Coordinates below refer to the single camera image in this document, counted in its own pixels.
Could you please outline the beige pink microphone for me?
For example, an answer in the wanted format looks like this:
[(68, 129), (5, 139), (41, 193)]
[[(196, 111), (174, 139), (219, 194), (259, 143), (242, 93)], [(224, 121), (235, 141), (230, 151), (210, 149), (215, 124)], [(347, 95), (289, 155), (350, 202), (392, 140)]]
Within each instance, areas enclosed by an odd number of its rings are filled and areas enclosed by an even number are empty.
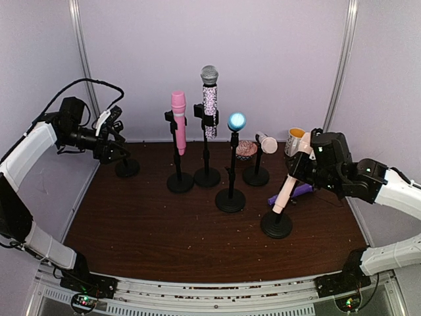
[[(314, 150), (310, 146), (310, 132), (305, 132), (305, 135), (302, 137), (299, 143), (298, 151), (308, 153), (310, 155), (310, 159), (315, 158)], [(277, 214), (282, 213), (294, 191), (294, 186), (296, 185), (297, 181), (297, 179), (287, 174), (287, 178), (284, 181), (284, 184), (282, 185), (282, 188), (272, 208), (273, 212)]]

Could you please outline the purple microphone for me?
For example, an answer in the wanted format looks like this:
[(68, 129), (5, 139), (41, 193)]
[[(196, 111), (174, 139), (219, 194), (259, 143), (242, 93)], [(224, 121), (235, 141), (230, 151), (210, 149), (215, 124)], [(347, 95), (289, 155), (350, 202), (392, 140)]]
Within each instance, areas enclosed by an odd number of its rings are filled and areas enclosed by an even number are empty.
[[(314, 191), (314, 188), (310, 184), (301, 184), (298, 187), (296, 187), (296, 189), (294, 189), (291, 199), (295, 199), (298, 196), (301, 196), (303, 194), (312, 193), (313, 191)], [(278, 195), (276, 194), (268, 198), (268, 205), (274, 205), (277, 197)]]

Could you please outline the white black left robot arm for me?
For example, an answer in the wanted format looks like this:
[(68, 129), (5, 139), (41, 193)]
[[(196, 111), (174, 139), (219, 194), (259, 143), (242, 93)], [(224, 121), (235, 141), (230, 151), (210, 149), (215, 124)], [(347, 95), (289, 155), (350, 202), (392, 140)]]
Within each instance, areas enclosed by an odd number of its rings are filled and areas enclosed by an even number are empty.
[(18, 195), (34, 167), (52, 147), (71, 146), (90, 151), (102, 164), (126, 158), (124, 138), (119, 132), (122, 109), (113, 105), (102, 112), (94, 128), (82, 126), (86, 104), (76, 97), (63, 99), (57, 112), (41, 115), (33, 129), (18, 141), (1, 162), (1, 235), (11, 246), (20, 247), (68, 273), (70, 283), (80, 292), (95, 285), (87, 260), (80, 252), (63, 245), (44, 231)]

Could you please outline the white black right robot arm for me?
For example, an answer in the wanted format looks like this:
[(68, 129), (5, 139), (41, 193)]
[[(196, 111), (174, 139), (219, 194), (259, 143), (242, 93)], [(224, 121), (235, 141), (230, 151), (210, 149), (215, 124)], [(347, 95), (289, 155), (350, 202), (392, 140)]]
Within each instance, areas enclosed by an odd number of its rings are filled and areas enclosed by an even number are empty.
[[(398, 168), (371, 158), (354, 162), (346, 137), (341, 132), (324, 132), (315, 128), (304, 133), (297, 151), (287, 160), (288, 174), (280, 192), (282, 211), (296, 182), (325, 189), (338, 198), (357, 198), (369, 204), (390, 207), (416, 219), (420, 218), (420, 185)], [(362, 275), (416, 265), (420, 263), (420, 235), (357, 253), (356, 265), (337, 276), (342, 290), (352, 290)]]

